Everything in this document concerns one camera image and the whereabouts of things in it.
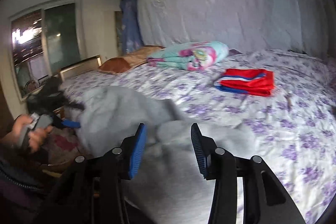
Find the gray object in hand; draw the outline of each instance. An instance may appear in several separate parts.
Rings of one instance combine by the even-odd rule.
[[[42,114],[41,116],[39,116],[38,114],[33,113],[31,117],[33,119],[32,123],[29,125],[23,126],[20,132],[20,136],[16,143],[16,147],[20,149],[22,152],[26,152],[29,148],[28,133],[30,131],[34,131],[37,128],[44,129],[53,123],[53,119],[46,114]]]

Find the screw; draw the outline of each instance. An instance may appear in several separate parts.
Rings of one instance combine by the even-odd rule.
[[[254,162],[256,162],[256,163],[258,163],[258,164],[261,163],[261,162],[263,161],[262,158],[259,157],[259,156],[253,156],[252,159],[253,159]]]
[[[225,153],[225,150],[221,147],[217,147],[215,150],[216,154],[223,155]]]
[[[112,153],[115,154],[115,155],[119,155],[121,154],[123,150],[120,148],[120,147],[115,147],[112,149]]]
[[[78,156],[75,158],[76,162],[83,162],[85,160],[85,158],[83,156]]]

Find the red and blue fabric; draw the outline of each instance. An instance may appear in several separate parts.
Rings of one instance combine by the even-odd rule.
[[[274,75],[265,69],[227,69],[214,86],[226,92],[270,96],[274,89]]]

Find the wooden headboard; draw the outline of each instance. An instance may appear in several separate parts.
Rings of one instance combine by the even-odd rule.
[[[61,68],[59,72],[59,77],[62,81],[80,75],[82,73],[88,72],[90,70],[96,70],[101,66],[100,55],[96,55],[82,61],[79,61],[75,64]]]

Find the glass pane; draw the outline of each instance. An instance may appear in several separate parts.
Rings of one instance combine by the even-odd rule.
[[[21,96],[38,87],[48,78],[41,44],[41,10],[12,21],[13,61]]]
[[[51,72],[80,61],[75,4],[45,10],[46,40]]]

